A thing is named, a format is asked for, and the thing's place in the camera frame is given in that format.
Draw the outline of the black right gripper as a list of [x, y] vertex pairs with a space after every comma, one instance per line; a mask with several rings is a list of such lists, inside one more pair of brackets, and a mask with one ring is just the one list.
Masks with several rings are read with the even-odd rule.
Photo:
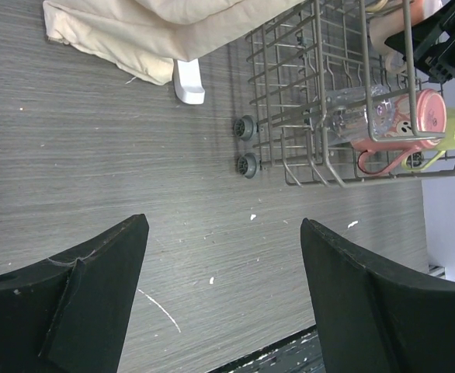
[[414, 66], [430, 82], [455, 78], [455, 1], [412, 27]]

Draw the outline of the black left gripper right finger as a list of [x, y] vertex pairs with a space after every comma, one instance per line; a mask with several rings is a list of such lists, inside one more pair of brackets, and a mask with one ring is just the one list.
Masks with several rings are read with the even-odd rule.
[[304, 219], [300, 242], [328, 372], [455, 372], [455, 282]]

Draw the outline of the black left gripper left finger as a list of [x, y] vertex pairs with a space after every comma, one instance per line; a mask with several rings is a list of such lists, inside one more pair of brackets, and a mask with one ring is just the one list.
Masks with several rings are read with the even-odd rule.
[[148, 233], [136, 214], [0, 274], [0, 372], [117, 371]]

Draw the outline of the peach pink mug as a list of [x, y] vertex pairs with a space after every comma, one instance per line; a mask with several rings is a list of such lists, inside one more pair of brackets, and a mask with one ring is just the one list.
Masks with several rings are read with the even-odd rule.
[[[412, 25], [429, 18], [443, 7], [440, 0], [414, 0], [409, 5]], [[404, 23], [403, 1], [388, 2], [386, 11], [381, 17], [383, 21], [398, 25]]]

